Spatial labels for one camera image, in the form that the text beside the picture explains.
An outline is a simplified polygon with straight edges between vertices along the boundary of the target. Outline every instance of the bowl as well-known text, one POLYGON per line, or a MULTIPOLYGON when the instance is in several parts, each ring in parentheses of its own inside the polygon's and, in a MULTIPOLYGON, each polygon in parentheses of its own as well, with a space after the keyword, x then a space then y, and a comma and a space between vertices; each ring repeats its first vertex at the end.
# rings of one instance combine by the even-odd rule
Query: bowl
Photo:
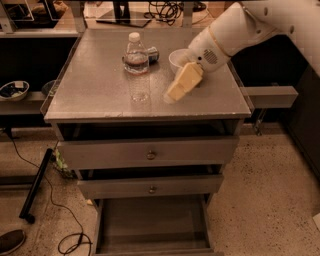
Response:
POLYGON ((180 68, 183 68, 183 60, 184 56, 186 56, 187 51, 188 49, 179 49, 170 53, 170 68, 174 74, 176 74, 180 68))
POLYGON ((0 99, 19 101, 27 96, 30 86, 26 81, 12 81, 0 88, 0 99))

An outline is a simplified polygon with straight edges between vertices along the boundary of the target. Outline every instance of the speckled floor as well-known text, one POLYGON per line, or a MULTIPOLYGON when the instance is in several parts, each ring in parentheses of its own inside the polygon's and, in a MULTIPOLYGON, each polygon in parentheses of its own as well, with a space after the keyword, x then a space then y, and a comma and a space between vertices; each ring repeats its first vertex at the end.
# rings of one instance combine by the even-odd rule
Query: speckled floor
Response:
MULTIPOLYGON (((50 128, 14 129, 20 154, 40 164, 56 140, 50 128)), ((35 174, 37 169, 19 159, 5 134, 0 135, 0 176, 35 174)), ((256 136, 244 128, 234 158, 224 170, 224 182, 208 206, 216 251, 240 255, 320 255, 320 231, 312 216, 320 212, 320 186, 302 155, 282 129, 265 129, 256 136)), ((86 204, 75 180, 63 179, 51 165, 53 200, 69 207, 93 239, 96 211, 86 204)), ((23 229, 27 239, 12 255, 61 255, 58 244, 80 227, 65 209, 50 202, 44 179, 31 208, 36 222, 19 219, 27 190, 0 190, 0 234, 23 229)), ((76 239, 64 244, 66 249, 76 239)), ((88 255, 82 245, 72 255, 88 255)))

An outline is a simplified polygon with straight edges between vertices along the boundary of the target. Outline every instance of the black cable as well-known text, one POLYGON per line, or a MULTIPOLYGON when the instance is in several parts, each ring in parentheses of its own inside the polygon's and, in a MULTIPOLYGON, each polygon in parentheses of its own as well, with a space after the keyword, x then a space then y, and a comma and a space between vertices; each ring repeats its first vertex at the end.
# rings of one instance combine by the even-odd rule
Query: black cable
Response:
POLYGON ((176 19, 182 13, 180 4, 177 1, 148 1, 149 12, 145 13, 145 18, 156 19, 157 21, 166 22, 172 26, 176 19), (151 7, 156 9, 156 12, 151 11, 151 7))
MULTIPOLYGON (((14 148, 15 148, 15 151, 16 151, 17 155, 18 155, 23 161, 25 161, 25 162, 27 162, 27 163, 29 163, 29 164, 31 164, 31 165, 33 165, 33 166, 35 166, 35 167, 37 167, 37 168, 39 169, 40 167, 39 167, 38 165, 36 165, 36 164, 28 161, 27 159, 23 158, 23 157, 20 155, 14 139, 13 139, 13 138, 10 138, 10 139, 11 139, 13 145, 14 145, 14 148)), ((90 254, 91 254, 91 245, 92 245, 92 242, 91 242, 91 240, 90 240, 90 237, 83 232, 83 226, 82 226, 81 223, 78 221, 78 219, 76 218, 76 216, 74 215, 74 213, 72 212, 72 210, 71 210, 70 208, 68 208, 67 206, 61 205, 61 204, 57 204, 57 203, 55 203, 55 202, 53 201, 53 186, 52 186, 51 182, 49 181, 49 179, 48 179, 45 175, 44 175, 44 178, 46 179, 46 181, 47 181, 48 184, 50 185, 50 201, 51 201, 51 204, 54 205, 54 206, 56 206, 56 207, 61 207, 61 208, 64 208, 64 209, 68 210, 68 211, 71 213, 71 215, 73 216, 73 218, 75 219, 75 221, 78 223, 78 225, 80 226, 80 228, 81 228, 81 232, 80 232, 80 233, 73 233, 73 234, 70 234, 70 235, 68 235, 68 236, 65 236, 65 237, 59 242, 59 244, 58 244, 58 251, 59 251, 59 253, 62 254, 62 255, 68 255, 68 254, 74 252, 76 249, 78 249, 78 247, 79 247, 80 245, 82 245, 82 244, 89 244, 88 256, 90 256, 90 254), (62 251, 62 249, 61 249, 62 244, 63 244, 67 239, 72 238, 72 237, 74 237, 74 236, 79 236, 78 242, 77 242, 76 244, 70 246, 66 251, 62 251), (87 241, 87 242, 83 242, 83 241, 82 241, 82 240, 83 240, 83 237, 86 237, 88 241, 87 241)))

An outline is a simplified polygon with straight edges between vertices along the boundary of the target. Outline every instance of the table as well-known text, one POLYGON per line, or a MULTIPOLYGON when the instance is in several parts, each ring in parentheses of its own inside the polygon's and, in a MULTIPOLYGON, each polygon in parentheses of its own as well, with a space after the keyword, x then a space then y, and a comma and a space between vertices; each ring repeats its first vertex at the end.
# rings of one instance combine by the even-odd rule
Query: table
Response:
POLYGON ((97 209, 94 255, 220 255, 205 207, 251 110, 228 65, 176 104, 163 101, 168 55, 196 28, 138 30, 160 59, 145 78, 149 100, 133 102, 121 60, 132 31, 86 30, 45 115, 97 209))

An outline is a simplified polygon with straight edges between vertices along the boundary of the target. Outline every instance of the cabinet top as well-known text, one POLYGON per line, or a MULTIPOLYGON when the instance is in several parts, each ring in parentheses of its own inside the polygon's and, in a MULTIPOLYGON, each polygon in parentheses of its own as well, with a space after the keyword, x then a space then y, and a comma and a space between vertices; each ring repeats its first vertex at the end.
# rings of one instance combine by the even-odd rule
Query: cabinet top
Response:
POLYGON ((168 56, 174 50, 187 48, 201 31, 195 28, 135 29, 146 48, 155 46, 159 50, 160 58, 143 78, 150 87, 149 100, 133 102, 122 63, 132 31, 85 31, 46 113, 47 122, 238 119, 251 115, 227 65, 205 74, 200 87, 177 103, 163 101, 163 94, 174 79, 168 56))

